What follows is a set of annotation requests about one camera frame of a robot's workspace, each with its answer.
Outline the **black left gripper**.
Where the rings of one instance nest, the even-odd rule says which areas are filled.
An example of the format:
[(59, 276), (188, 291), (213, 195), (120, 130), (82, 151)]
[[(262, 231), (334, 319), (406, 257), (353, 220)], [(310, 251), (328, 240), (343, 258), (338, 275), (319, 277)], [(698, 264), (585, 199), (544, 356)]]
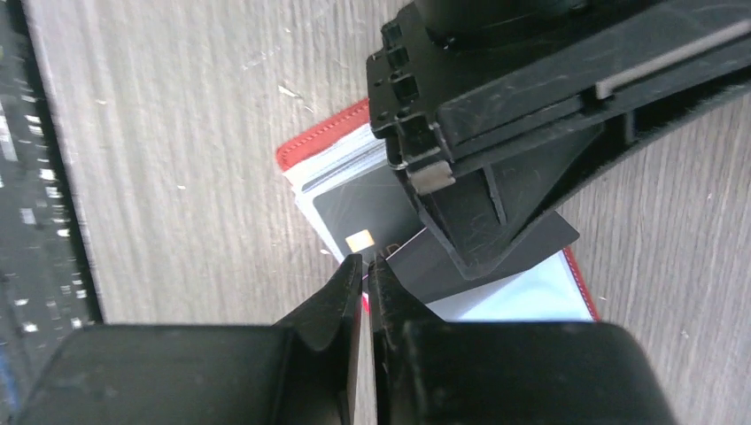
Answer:
[(382, 40), (367, 61), (370, 123), (391, 140), (397, 167), (468, 169), (486, 151), (553, 139), (430, 194), (405, 185), (471, 280), (515, 251), (537, 263), (546, 243), (564, 245), (554, 229), (523, 247), (557, 206), (640, 147), (632, 131), (601, 122), (632, 113), (658, 128), (705, 87), (746, 76), (750, 4), (413, 1)]

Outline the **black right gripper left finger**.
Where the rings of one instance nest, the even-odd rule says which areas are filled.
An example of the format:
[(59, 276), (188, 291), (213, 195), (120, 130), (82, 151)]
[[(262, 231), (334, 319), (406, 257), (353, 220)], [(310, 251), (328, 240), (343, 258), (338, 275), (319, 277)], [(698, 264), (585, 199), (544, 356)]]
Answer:
[(272, 325), (96, 325), (55, 351), (18, 424), (350, 424), (362, 259)]

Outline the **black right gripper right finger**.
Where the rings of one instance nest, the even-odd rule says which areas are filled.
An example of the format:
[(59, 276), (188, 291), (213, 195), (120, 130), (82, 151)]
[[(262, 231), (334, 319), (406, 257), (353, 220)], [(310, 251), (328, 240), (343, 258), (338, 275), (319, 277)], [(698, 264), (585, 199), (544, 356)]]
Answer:
[(607, 322), (449, 322), (368, 269), (381, 424), (673, 424), (646, 354)]

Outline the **red leather card holder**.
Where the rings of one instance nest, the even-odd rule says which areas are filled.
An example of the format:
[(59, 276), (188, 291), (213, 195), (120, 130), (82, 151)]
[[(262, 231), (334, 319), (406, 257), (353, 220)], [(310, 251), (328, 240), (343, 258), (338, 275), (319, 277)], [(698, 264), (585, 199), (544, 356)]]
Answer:
[(485, 277), (467, 280), (419, 220), (361, 100), (282, 144), (276, 163), (337, 259), (387, 259), (403, 286), (447, 321), (596, 321), (570, 249), (577, 231), (547, 217)]

